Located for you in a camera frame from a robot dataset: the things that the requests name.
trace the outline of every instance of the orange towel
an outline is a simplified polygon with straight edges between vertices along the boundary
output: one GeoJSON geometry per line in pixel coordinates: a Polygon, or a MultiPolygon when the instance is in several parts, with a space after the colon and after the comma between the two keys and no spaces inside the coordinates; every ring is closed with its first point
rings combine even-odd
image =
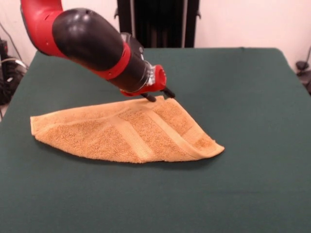
{"type": "Polygon", "coordinates": [[[162,96],[61,110],[30,117],[36,140],[72,155],[114,162],[210,158],[224,147],[174,99],[162,96]]]}

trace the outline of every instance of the table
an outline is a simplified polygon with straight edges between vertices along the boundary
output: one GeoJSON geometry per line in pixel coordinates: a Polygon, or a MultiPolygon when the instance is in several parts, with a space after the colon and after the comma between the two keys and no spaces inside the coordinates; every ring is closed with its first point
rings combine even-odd
{"type": "Polygon", "coordinates": [[[310,96],[277,49],[146,49],[225,152],[185,163],[90,161],[43,145],[29,117],[126,100],[37,53],[0,124],[0,232],[308,233],[310,96]]]}

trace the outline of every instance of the red joint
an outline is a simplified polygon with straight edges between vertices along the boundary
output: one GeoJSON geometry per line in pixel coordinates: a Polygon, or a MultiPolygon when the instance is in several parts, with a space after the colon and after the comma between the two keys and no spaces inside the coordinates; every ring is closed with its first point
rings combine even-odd
{"type": "Polygon", "coordinates": [[[109,70],[105,71],[93,70],[93,72],[106,80],[114,79],[124,71],[124,69],[127,67],[130,61],[130,58],[131,58],[131,49],[128,46],[128,44],[124,42],[122,56],[121,59],[118,61],[118,63],[116,63],[109,70]]]}
{"type": "Polygon", "coordinates": [[[165,87],[166,87],[166,74],[164,72],[164,69],[161,65],[156,65],[155,66],[155,83],[153,85],[145,85],[143,88],[141,88],[137,92],[127,93],[127,92],[121,91],[121,93],[125,96],[138,96],[146,92],[161,91],[165,87]]]}

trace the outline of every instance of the black cable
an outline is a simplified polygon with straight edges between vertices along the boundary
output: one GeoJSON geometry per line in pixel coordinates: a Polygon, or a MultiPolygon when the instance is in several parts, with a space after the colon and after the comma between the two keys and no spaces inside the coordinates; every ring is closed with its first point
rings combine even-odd
{"type": "Polygon", "coordinates": [[[20,56],[20,54],[19,54],[19,52],[18,52],[18,50],[17,50],[17,48],[16,48],[14,42],[13,42],[13,39],[11,38],[11,35],[6,31],[6,29],[4,28],[4,26],[2,25],[1,22],[0,22],[0,27],[1,27],[2,30],[5,32],[5,34],[7,34],[7,36],[10,38],[10,41],[12,42],[12,45],[13,45],[13,47],[14,47],[16,53],[18,54],[18,57],[20,58],[20,60],[22,60],[22,58],[21,58],[21,56],[20,56]]]}
{"type": "Polygon", "coordinates": [[[308,53],[308,56],[306,58],[306,63],[305,63],[305,66],[304,66],[304,70],[307,68],[307,65],[308,65],[308,60],[310,59],[310,53],[311,53],[311,46],[309,48],[309,53],[308,53]]]}

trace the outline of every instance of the folded towel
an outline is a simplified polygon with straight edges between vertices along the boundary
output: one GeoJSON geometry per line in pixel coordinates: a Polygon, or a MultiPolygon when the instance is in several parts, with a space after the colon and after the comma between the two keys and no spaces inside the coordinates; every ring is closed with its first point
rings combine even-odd
{"type": "Polygon", "coordinates": [[[36,140],[75,156],[126,163],[210,158],[224,147],[175,100],[162,96],[30,117],[36,140]]]}

